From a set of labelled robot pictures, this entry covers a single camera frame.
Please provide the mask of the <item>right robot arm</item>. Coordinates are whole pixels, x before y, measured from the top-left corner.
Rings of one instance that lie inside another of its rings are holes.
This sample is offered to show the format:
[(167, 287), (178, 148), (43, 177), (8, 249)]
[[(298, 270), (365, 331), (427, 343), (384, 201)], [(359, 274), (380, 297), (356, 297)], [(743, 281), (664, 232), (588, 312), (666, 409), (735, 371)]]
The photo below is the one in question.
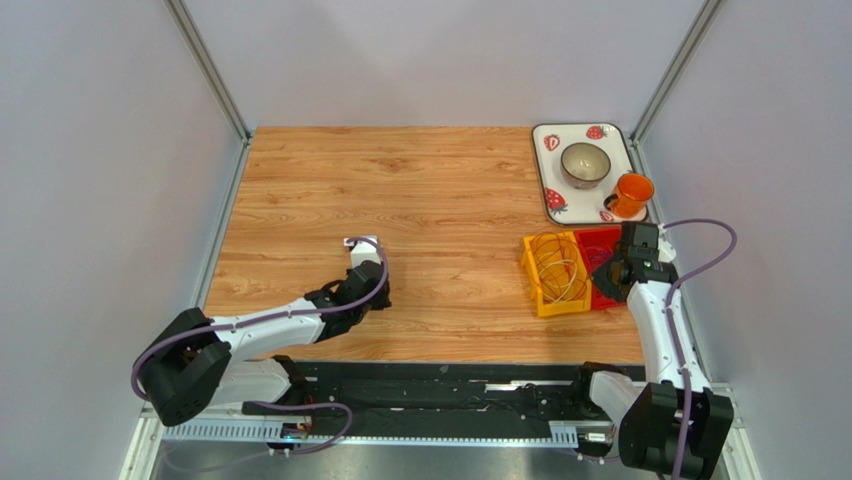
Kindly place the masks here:
[(628, 468), (672, 479), (709, 479), (733, 424), (732, 401), (714, 393), (697, 359), (683, 315), (682, 284), (724, 260), (726, 249), (686, 274), (673, 264), (665, 229), (625, 222), (613, 256), (591, 275), (604, 296), (633, 316), (645, 361), (646, 384), (634, 385), (620, 368), (583, 364), (573, 386), (579, 414), (606, 415), (615, 428), (618, 456)]

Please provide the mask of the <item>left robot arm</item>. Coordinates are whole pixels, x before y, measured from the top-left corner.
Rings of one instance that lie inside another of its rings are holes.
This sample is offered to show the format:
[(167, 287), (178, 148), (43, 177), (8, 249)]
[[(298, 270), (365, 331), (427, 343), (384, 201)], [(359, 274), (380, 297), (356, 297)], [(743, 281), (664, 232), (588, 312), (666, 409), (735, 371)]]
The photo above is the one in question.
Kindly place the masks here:
[(390, 307), (388, 277), (385, 262), (365, 260), (283, 307), (238, 317), (185, 310), (134, 362), (134, 392), (165, 426), (220, 404), (292, 412), (305, 398), (304, 376), (290, 358), (265, 354), (343, 335), (369, 311)]

